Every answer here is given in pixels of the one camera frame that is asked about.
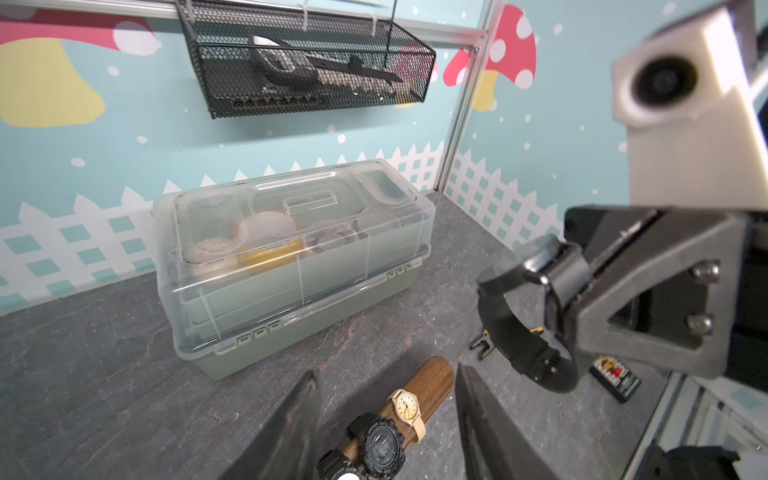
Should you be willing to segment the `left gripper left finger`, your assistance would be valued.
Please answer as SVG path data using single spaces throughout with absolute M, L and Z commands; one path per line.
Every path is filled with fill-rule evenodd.
M 223 479 L 313 479 L 321 392 L 317 373 L 305 372 Z

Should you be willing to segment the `large black digital watch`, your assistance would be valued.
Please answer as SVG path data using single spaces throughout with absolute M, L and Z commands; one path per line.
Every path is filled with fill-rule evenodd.
M 359 459 L 370 477 L 394 479 L 402 469 L 405 438 L 394 420 L 364 413 L 347 427 L 347 435 L 358 442 Z

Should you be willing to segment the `beige strap watch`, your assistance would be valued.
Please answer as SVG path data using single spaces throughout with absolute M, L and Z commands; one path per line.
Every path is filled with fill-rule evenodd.
M 422 417 L 418 397 L 405 389 L 395 390 L 390 396 L 397 418 L 410 426 L 416 434 L 416 443 L 421 442 L 426 435 L 426 425 Z

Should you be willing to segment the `black rugged sport watch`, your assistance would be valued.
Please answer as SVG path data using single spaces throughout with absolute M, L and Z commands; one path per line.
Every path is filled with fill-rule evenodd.
M 327 452 L 318 462 L 317 471 L 322 480 L 365 480 L 363 470 L 340 450 Z

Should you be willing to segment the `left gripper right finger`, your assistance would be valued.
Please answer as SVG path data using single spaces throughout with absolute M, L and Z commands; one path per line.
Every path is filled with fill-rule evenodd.
M 475 368 L 460 363 L 455 396 L 468 479 L 555 479 Z

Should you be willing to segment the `wooden watch stand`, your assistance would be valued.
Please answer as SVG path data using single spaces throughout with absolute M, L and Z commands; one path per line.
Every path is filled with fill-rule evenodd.
M 455 374 L 450 363 L 441 357 L 427 360 L 404 387 L 395 389 L 380 412 L 364 413 L 350 426 L 350 443 L 343 453 L 360 464 L 373 464 L 374 430 L 386 427 L 395 437 L 395 464 L 404 463 L 405 452 L 422 443 L 430 433 L 428 421 L 453 391 Z

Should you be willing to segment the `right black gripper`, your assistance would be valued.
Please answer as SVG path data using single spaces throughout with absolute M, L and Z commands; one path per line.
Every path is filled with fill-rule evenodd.
M 565 215 L 592 277 L 563 312 L 572 348 L 707 379 L 767 376 L 763 211 L 584 205 Z

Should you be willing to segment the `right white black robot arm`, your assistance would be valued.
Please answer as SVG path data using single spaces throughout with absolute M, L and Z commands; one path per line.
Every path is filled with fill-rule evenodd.
M 559 331 L 579 357 L 674 375 L 643 478 L 767 475 L 767 216 L 586 205 L 565 216 L 592 277 Z

